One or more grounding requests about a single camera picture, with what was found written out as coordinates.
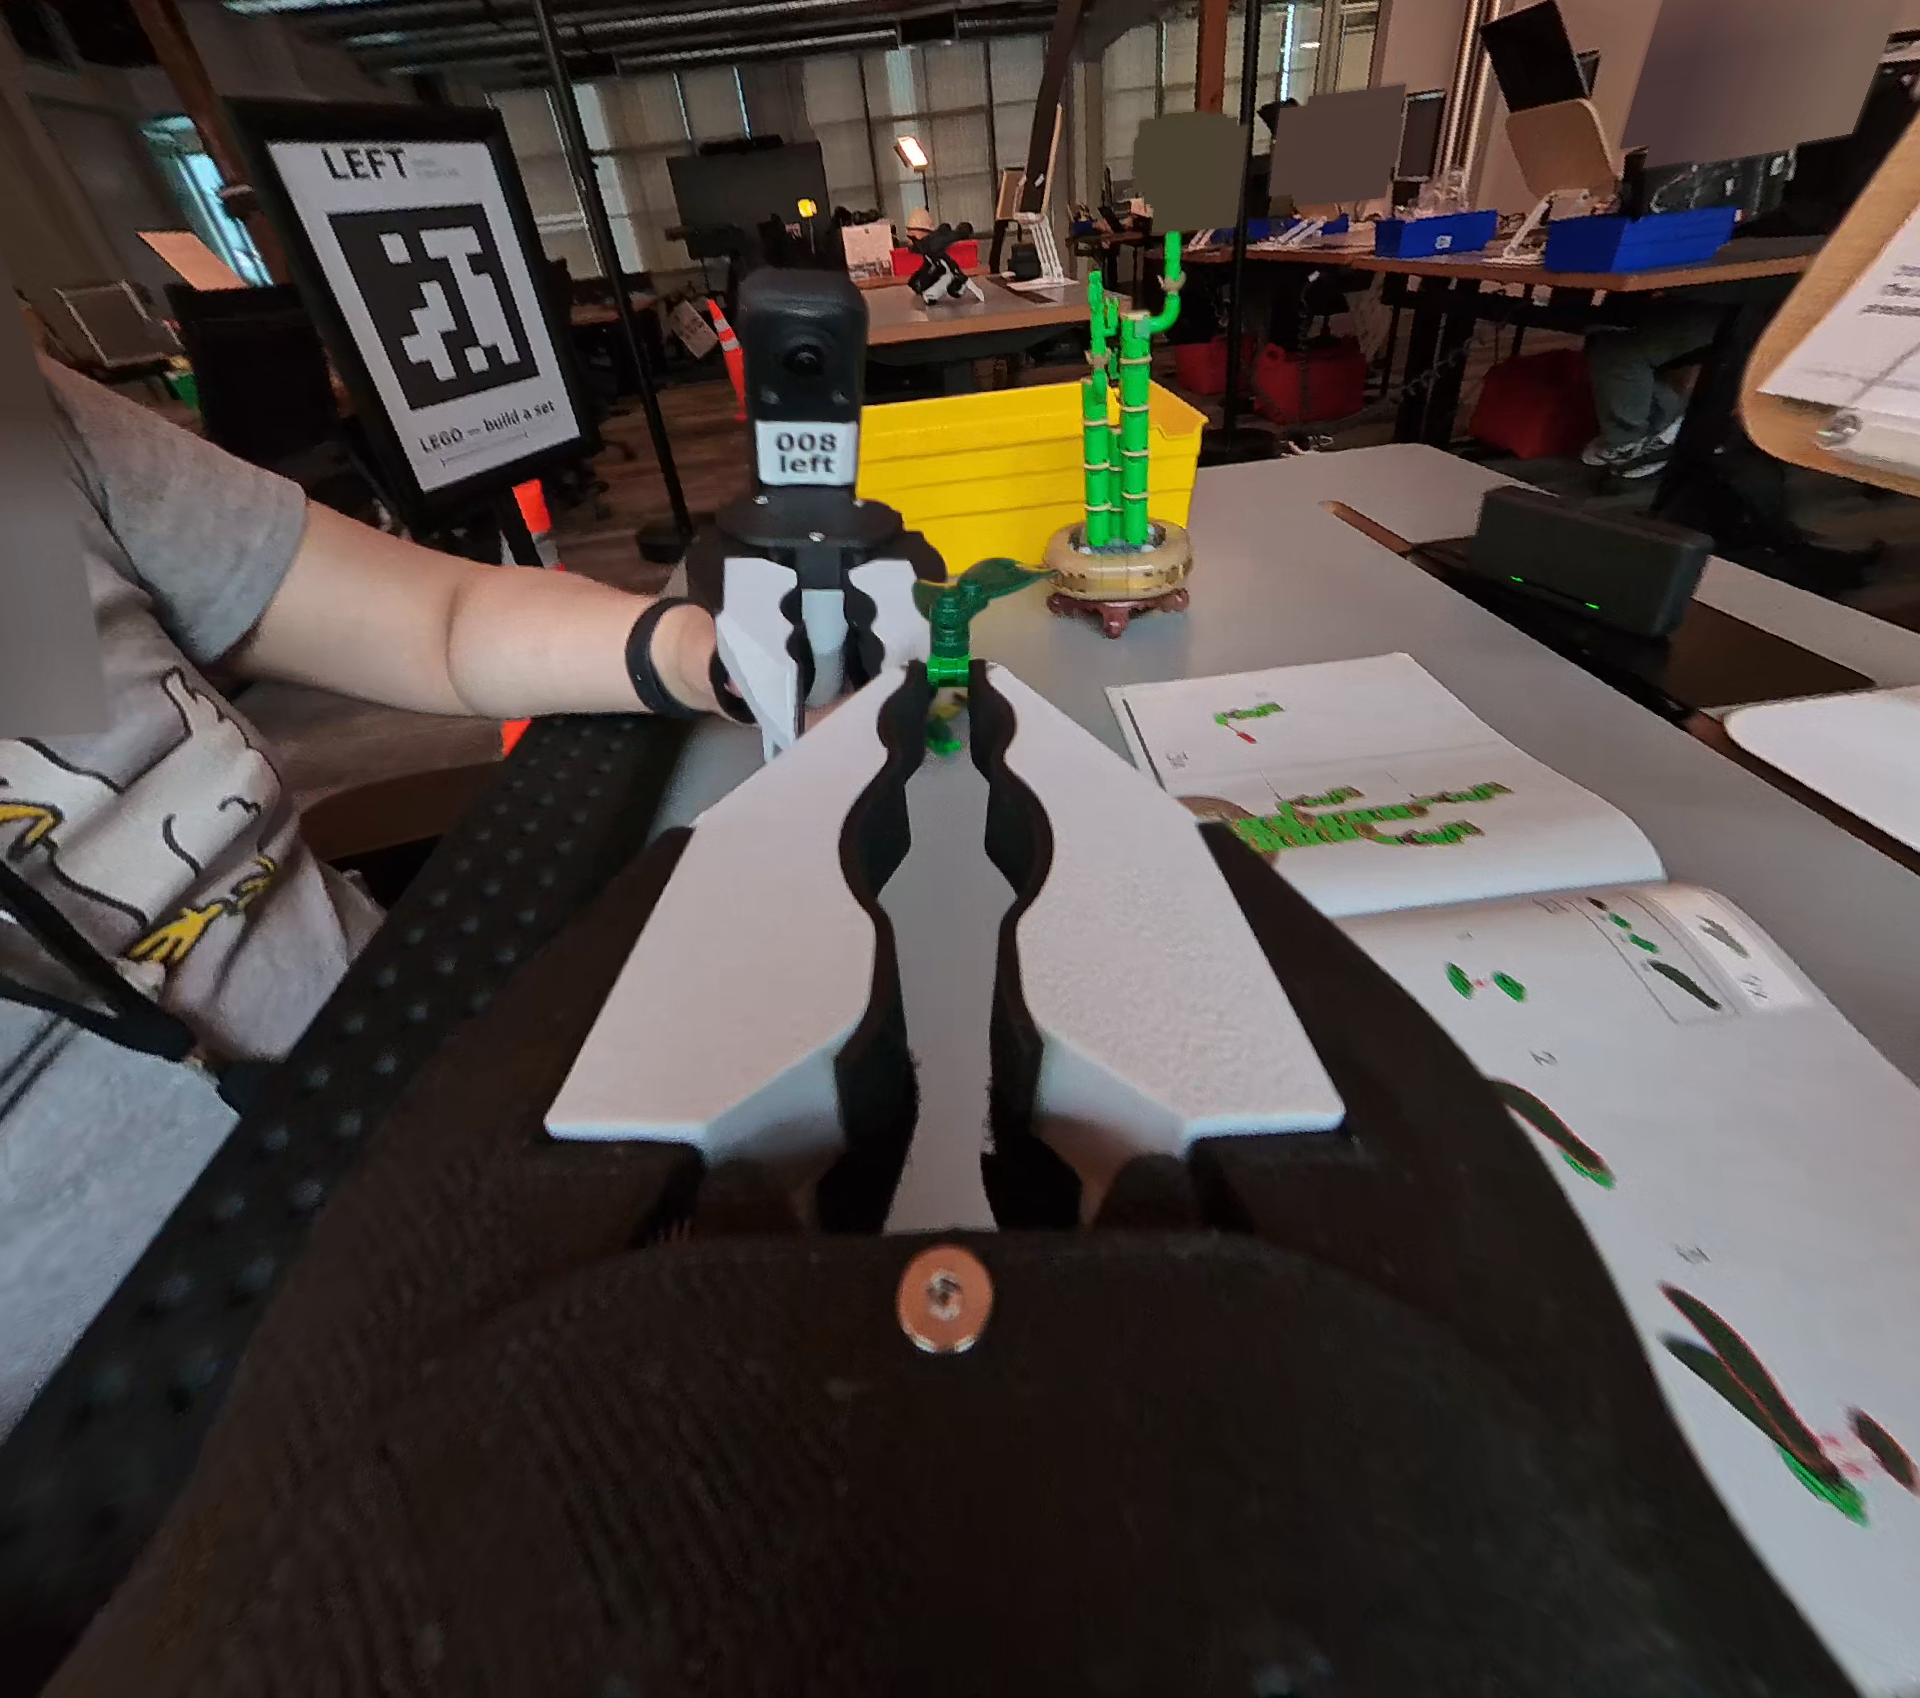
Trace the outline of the black monitor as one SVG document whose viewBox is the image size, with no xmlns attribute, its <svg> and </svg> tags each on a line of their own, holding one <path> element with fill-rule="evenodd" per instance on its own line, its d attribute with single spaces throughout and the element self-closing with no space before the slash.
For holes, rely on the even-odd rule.
<svg viewBox="0 0 1920 1698">
<path fill-rule="evenodd" d="M 695 242 L 727 232 L 749 237 L 767 221 L 784 227 L 830 222 L 824 153 L 818 142 L 741 141 L 666 161 L 677 229 Z"/>
</svg>

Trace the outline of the white tablet stand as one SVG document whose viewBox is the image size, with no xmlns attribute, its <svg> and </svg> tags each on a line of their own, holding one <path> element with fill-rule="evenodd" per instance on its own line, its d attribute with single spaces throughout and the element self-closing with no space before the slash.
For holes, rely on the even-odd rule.
<svg viewBox="0 0 1920 1698">
<path fill-rule="evenodd" d="M 1047 208 L 1049 176 L 1025 168 L 1000 175 L 993 267 L 1018 290 L 1065 290 L 1074 278 L 1061 256 Z"/>
</svg>

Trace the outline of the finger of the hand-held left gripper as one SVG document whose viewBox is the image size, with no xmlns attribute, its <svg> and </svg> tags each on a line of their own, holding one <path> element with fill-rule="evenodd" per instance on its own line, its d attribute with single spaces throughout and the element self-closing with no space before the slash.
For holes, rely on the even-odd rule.
<svg viewBox="0 0 1920 1698">
<path fill-rule="evenodd" d="M 818 718 L 887 669 L 930 655 L 917 583 L 908 559 L 868 559 L 818 588 Z"/>
<path fill-rule="evenodd" d="M 800 577 L 771 559 L 722 562 L 715 656 L 760 732 L 770 766 L 804 736 L 812 648 Z"/>
</svg>

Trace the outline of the green lego leaf sprig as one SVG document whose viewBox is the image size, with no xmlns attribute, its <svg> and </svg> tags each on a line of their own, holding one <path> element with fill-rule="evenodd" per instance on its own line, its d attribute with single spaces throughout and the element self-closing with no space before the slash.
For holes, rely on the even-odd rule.
<svg viewBox="0 0 1920 1698">
<path fill-rule="evenodd" d="M 1047 579 L 1049 572 L 1041 564 L 982 559 L 945 580 L 913 580 L 912 601 L 927 634 L 924 674 L 932 698 L 924 722 L 924 749 L 932 756 L 952 758 L 961 750 L 953 720 L 971 676 L 974 623 L 998 601 Z"/>
</svg>

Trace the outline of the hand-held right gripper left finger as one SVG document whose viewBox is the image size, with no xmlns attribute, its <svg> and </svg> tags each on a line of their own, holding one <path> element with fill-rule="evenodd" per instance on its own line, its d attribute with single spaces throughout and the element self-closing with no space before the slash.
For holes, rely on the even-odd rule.
<svg viewBox="0 0 1920 1698">
<path fill-rule="evenodd" d="M 884 895 L 920 766 L 910 660 L 661 838 L 671 867 L 543 1135 L 800 1174 L 899 1159 L 920 1093 Z"/>
</svg>

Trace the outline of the lego instruction booklet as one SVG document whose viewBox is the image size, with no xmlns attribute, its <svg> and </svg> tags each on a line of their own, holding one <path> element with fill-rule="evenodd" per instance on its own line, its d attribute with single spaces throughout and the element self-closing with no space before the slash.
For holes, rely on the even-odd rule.
<svg viewBox="0 0 1920 1698">
<path fill-rule="evenodd" d="M 1693 1456 L 1865 1695 L 1917 1676 L 1917 1098 L 1763 929 L 1408 655 L 1108 689 L 1490 1083 Z"/>
</svg>

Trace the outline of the small black white robot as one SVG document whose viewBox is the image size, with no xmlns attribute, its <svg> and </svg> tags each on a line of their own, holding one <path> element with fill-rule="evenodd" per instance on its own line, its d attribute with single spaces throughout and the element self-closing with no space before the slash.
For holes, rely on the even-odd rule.
<svg viewBox="0 0 1920 1698">
<path fill-rule="evenodd" d="M 961 222 L 922 222 L 926 215 L 915 215 L 906 227 L 906 250 L 915 267 L 906 278 L 908 290 L 924 307 L 947 303 L 985 303 L 984 290 L 961 263 L 961 247 L 977 254 L 976 229 L 969 221 Z"/>
</svg>

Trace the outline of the white stand base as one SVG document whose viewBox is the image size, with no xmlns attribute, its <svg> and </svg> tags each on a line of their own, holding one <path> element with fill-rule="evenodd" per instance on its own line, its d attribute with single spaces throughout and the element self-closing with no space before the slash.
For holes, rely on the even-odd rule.
<svg viewBox="0 0 1920 1698">
<path fill-rule="evenodd" d="M 1730 740 L 1769 770 L 1917 850 L 1917 689 L 1734 708 Z"/>
</svg>

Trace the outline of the black box device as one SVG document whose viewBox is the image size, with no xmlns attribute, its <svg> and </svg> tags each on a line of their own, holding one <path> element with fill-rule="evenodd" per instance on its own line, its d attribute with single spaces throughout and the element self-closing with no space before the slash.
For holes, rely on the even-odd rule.
<svg viewBox="0 0 1920 1698">
<path fill-rule="evenodd" d="M 1522 484 L 1490 491 L 1465 543 L 1468 568 L 1637 638 L 1685 620 L 1713 541 L 1654 517 L 1581 510 Z"/>
</svg>

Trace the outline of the black wrist band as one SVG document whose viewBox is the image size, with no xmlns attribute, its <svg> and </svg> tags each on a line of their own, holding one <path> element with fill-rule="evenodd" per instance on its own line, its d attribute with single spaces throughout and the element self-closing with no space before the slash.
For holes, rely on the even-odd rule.
<svg viewBox="0 0 1920 1698">
<path fill-rule="evenodd" d="M 685 722 L 694 718 L 695 713 L 679 702 L 668 689 L 654 659 L 654 644 L 660 628 L 687 605 L 684 599 L 652 601 L 632 624 L 623 646 L 623 665 L 635 702 L 650 716 L 671 722 Z"/>
</svg>

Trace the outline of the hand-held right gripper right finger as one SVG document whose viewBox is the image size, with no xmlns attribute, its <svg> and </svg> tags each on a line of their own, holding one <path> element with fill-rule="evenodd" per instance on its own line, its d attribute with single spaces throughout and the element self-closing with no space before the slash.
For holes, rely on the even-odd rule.
<svg viewBox="0 0 1920 1698">
<path fill-rule="evenodd" d="M 969 681 L 982 846 L 1008 888 L 987 1187 L 1109 1187 L 1200 1142 L 1334 1133 L 1346 1106 L 1200 825 L 1010 669 Z"/>
</svg>

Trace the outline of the black framed tag sign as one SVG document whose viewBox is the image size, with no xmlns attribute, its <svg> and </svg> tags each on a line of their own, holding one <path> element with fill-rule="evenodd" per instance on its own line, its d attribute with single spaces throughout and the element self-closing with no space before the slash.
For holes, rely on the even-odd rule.
<svg viewBox="0 0 1920 1698">
<path fill-rule="evenodd" d="M 597 453 L 498 112 L 227 99 L 223 114 L 409 531 Z"/>
</svg>

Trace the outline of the green lego bamboo model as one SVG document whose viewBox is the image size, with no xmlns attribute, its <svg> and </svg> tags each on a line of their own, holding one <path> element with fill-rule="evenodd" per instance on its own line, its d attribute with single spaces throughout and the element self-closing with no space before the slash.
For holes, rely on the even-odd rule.
<svg viewBox="0 0 1920 1698">
<path fill-rule="evenodd" d="M 1194 552 L 1182 524 L 1153 517 L 1151 348 L 1179 318 L 1183 237 L 1163 235 L 1157 312 L 1123 311 L 1098 277 L 1085 285 L 1087 353 L 1080 384 L 1082 515 L 1043 555 L 1047 611 L 1108 640 L 1143 619 L 1187 611 Z"/>
</svg>

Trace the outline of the blue plastic bin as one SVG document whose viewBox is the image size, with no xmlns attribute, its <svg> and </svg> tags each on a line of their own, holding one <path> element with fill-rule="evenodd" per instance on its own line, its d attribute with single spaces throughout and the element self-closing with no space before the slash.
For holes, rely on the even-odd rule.
<svg viewBox="0 0 1920 1698">
<path fill-rule="evenodd" d="M 1481 254 L 1498 230 L 1498 210 L 1387 218 L 1372 229 L 1372 254 L 1404 263 L 1458 261 Z"/>
<path fill-rule="evenodd" d="M 1683 213 L 1584 216 L 1553 221 L 1542 250 L 1542 269 L 1559 277 L 1640 277 L 1698 269 L 1715 258 L 1740 222 L 1734 204 Z"/>
</svg>

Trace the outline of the person's left hand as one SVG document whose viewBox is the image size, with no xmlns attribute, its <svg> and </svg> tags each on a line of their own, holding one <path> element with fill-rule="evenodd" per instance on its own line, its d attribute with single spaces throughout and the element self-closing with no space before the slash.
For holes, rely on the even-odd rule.
<svg viewBox="0 0 1920 1698">
<path fill-rule="evenodd" d="M 671 607 L 654 630 L 650 655 L 666 694 L 687 718 L 722 718 L 736 727 L 754 727 L 743 694 L 718 648 L 711 615 L 689 601 Z"/>
</svg>

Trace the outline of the background grey table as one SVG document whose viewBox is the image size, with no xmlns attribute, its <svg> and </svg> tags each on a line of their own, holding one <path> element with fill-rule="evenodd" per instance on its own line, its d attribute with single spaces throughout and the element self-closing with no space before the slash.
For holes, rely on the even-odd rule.
<svg viewBox="0 0 1920 1698">
<path fill-rule="evenodd" d="M 870 350 L 890 365 L 968 363 L 1082 335 L 1089 322 L 1085 295 L 1067 288 L 1022 293 L 995 277 L 982 277 L 976 290 L 976 296 L 927 304 L 899 281 L 859 287 Z"/>
</svg>

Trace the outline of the red crate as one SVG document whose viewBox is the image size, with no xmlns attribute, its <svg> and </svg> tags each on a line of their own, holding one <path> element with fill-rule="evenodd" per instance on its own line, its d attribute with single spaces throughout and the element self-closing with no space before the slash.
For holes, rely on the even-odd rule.
<svg viewBox="0 0 1920 1698">
<path fill-rule="evenodd" d="M 1529 463 L 1575 459 L 1598 430 L 1585 353 L 1552 348 L 1488 368 L 1465 439 Z"/>
<path fill-rule="evenodd" d="M 1172 363 L 1183 390 L 1225 394 L 1229 343 L 1224 335 L 1174 346 Z M 1354 336 L 1314 341 L 1303 353 L 1241 341 L 1239 399 L 1272 424 L 1332 424 L 1355 417 L 1366 404 L 1368 374 L 1368 356 Z"/>
</svg>

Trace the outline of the person's left forearm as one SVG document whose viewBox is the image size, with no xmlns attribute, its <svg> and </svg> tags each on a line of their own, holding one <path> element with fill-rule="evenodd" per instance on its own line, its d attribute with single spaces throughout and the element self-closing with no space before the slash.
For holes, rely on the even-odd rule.
<svg viewBox="0 0 1920 1698">
<path fill-rule="evenodd" d="M 309 504 L 297 552 L 229 669 L 372 706 L 494 722 L 635 713 L 638 595 L 479 564 Z"/>
</svg>

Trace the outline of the yellow plastic bin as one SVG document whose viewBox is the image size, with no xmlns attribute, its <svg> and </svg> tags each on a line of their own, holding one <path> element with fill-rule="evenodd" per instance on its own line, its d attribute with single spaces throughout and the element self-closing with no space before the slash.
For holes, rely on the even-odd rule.
<svg viewBox="0 0 1920 1698">
<path fill-rule="evenodd" d="M 1085 512 L 1075 383 L 871 407 L 857 496 L 899 512 L 947 577 L 977 562 L 1041 571 L 1049 541 Z"/>
</svg>

